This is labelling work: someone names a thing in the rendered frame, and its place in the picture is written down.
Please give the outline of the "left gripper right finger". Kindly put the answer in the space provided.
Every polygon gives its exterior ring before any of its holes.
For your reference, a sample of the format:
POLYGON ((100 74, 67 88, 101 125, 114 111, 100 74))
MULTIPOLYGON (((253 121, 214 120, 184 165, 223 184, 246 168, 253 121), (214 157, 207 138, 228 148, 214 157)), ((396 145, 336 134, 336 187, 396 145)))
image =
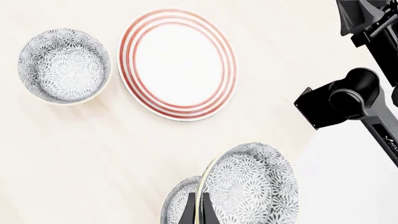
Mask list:
POLYGON ((210 194, 207 192, 202 195, 202 218, 200 224, 219 224, 212 206, 210 194))

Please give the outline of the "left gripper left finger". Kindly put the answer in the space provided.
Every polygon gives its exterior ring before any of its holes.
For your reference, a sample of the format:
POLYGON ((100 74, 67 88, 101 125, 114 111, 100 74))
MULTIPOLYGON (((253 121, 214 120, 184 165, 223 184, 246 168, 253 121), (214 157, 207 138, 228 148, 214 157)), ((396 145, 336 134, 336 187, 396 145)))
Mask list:
POLYGON ((195 205, 196 205, 196 195, 193 192, 189 193, 187 204, 185 206, 185 209, 178 224, 196 224, 195 205))

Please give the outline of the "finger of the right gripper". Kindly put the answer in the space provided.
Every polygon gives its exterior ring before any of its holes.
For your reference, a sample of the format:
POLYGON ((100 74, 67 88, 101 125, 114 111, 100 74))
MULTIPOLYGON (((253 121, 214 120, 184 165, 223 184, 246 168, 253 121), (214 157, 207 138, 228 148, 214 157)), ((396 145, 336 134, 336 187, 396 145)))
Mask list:
POLYGON ((385 0, 336 0, 340 15, 340 34, 356 34, 380 20, 385 0))

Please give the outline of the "white plate with red rings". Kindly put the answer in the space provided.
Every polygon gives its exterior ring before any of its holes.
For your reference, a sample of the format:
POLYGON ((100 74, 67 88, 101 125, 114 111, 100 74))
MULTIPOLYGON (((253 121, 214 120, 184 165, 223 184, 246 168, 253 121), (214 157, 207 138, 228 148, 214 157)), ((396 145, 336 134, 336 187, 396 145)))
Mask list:
POLYGON ((119 76, 150 112, 173 121, 199 121, 222 110, 236 89, 236 59, 211 22, 181 9, 137 18, 121 36, 119 76))

